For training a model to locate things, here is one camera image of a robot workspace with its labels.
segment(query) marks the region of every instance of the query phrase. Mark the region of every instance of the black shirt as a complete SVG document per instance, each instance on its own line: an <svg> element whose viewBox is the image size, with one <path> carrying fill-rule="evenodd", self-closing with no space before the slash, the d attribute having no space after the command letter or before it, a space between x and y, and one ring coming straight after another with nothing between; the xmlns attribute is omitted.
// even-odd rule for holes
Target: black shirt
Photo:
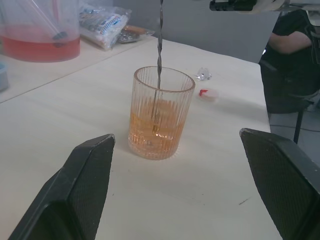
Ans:
<svg viewBox="0 0 320 240"><path fill-rule="evenodd" d="M301 32L310 39L310 32L313 27L309 23L307 13L303 10L296 10L282 16L274 26L273 33L279 36L288 36L293 32ZM269 45L261 58L274 66L280 73L300 81L305 85L320 81L320 66L312 60L312 47L307 47L292 54L281 54L273 50Z"/></svg>

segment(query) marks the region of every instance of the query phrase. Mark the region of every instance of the orange liquid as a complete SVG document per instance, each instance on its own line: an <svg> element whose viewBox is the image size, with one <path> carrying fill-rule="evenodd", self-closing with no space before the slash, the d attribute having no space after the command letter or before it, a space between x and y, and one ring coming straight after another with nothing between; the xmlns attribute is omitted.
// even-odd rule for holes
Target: orange liquid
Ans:
<svg viewBox="0 0 320 240"><path fill-rule="evenodd" d="M80 37L54 41L39 28L14 26L2 36L4 53L12 58L38 63L61 62L80 54Z"/></svg>
<svg viewBox="0 0 320 240"><path fill-rule="evenodd" d="M139 116L131 112L129 146L143 158L166 159L176 152L185 122L177 124L179 116L170 101L156 102L154 117L153 106L153 101L145 103Z"/></svg>

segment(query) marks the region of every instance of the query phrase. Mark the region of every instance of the table surface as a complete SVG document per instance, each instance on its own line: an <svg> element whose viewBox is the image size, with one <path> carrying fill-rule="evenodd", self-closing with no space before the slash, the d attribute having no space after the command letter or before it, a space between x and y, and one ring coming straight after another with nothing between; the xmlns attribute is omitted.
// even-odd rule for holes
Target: table surface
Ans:
<svg viewBox="0 0 320 240"><path fill-rule="evenodd" d="M269 132L260 67L163 41L163 65L213 77L196 89L176 154L152 161L128 146L133 74L157 62L151 40L0 104L0 236L82 142L115 134L97 240L280 240L255 187L241 128ZM201 88L219 92L201 101Z"/></svg>
<svg viewBox="0 0 320 240"><path fill-rule="evenodd" d="M87 42L80 41L80 56L62 62L34 63L25 62L0 55L0 62L7 65L9 88L0 92L0 103L60 79L66 75L77 72L119 53L144 44L154 37L130 44L116 44L112 50L104 51L101 48Z"/></svg>

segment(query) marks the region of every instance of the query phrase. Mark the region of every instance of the plastic pitcher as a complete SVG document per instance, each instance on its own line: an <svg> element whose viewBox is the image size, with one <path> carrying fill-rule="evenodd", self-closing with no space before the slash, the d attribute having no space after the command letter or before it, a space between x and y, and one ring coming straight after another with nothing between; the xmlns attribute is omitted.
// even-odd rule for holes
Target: plastic pitcher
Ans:
<svg viewBox="0 0 320 240"><path fill-rule="evenodd" d="M29 62L60 62L80 54L78 0L1 0L4 53Z"/></svg>

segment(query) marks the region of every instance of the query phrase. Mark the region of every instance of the plastic bag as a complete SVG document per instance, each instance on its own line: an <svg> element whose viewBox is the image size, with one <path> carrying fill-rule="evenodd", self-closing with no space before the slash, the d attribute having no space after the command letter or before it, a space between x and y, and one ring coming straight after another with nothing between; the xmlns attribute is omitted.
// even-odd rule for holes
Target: plastic bag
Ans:
<svg viewBox="0 0 320 240"><path fill-rule="evenodd" d="M155 31L151 31L142 27L127 25L121 31L118 38L118 43L125 44L137 42L145 39L148 36L152 36L153 34L155 34Z"/></svg>
<svg viewBox="0 0 320 240"><path fill-rule="evenodd" d="M126 26L131 10L121 7L96 7L87 3L80 6L80 34L105 50L117 42Z"/></svg>

